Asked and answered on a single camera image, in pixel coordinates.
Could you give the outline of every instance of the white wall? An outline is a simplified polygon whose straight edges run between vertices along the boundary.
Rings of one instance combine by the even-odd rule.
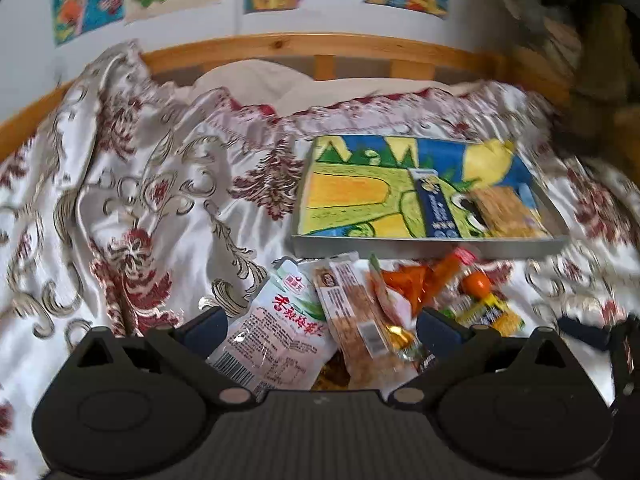
[[[0,121],[55,87],[113,43],[138,38],[144,50],[233,34],[359,32],[455,46],[503,50],[515,26],[499,0],[450,0],[449,17],[363,4],[363,0],[303,0],[299,9],[242,15],[242,0],[113,23],[55,47],[51,0],[0,0]]]

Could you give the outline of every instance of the long snack bar package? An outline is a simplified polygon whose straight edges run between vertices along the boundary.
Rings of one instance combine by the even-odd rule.
[[[357,254],[309,264],[329,324],[351,377],[349,388],[376,388],[383,397],[417,375],[395,351],[385,315],[354,265]]]
[[[274,388],[309,390],[336,351],[312,283],[286,258],[207,363],[260,399]]]

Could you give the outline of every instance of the wooden headboard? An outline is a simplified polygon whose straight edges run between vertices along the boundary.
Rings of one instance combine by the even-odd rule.
[[[540,92],[561,107],[569,97],[568,88],[528,70],[501,54],[473,53],[446,46],[364,34],[259,34],[172,46],[143,54],[153,76],[196,67],[208,72],[241,59],[309,57],[316,80],[336,78],[339,57],[389,61],[388,76],[433,80],[438,67],[472,73],[476,78],[519,84]],[[4,160],[37,128],[61,101],[72,82],[27,106],[0,124],[0,160]]]

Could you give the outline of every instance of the floral bedspread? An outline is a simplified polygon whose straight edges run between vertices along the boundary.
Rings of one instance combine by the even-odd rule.
[[[461,97],[428,89],[280,118],[224,88],[191,105],[174,94],[149,79],[134,44],[114,46],[0,166],[0,478],[46,471],[31,414],[92,326],[143,335],[211,305],[244,312],[266,269],[291,255],[296,189],[321,134],[512,140],[573,235],[545,261],[483,264],[525,332],[562,309],[640,310],[640,193],[604,163],[556,156],[553,110],[537,95],[489,82]],[[567,341],[611,402],[607,355]]]

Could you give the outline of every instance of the barcode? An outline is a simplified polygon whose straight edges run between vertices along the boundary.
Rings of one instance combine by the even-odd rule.
[[[240,386],[247,386],[254,380],[254,375],[242,366],[242,363],[229,352],[224,352],[220,358],[213,363],[213,367],[221,374],[225,374],[232,381],[240,384]]]
[[[358,332],[360,332],[371,357],[375,358],[388,352],[385,340],[382,339],[375,321],[358,323]]]

